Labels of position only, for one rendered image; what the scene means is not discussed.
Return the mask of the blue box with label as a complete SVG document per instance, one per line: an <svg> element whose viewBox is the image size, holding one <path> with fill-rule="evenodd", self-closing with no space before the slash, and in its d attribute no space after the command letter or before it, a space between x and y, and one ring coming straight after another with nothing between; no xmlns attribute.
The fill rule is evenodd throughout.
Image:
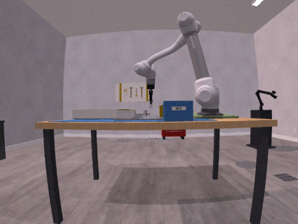
<svg viewBox="0 0 298 224"><path fill-rule="evenodd" d="M193 101L164 101L163 121L193 121Z"/></svg>

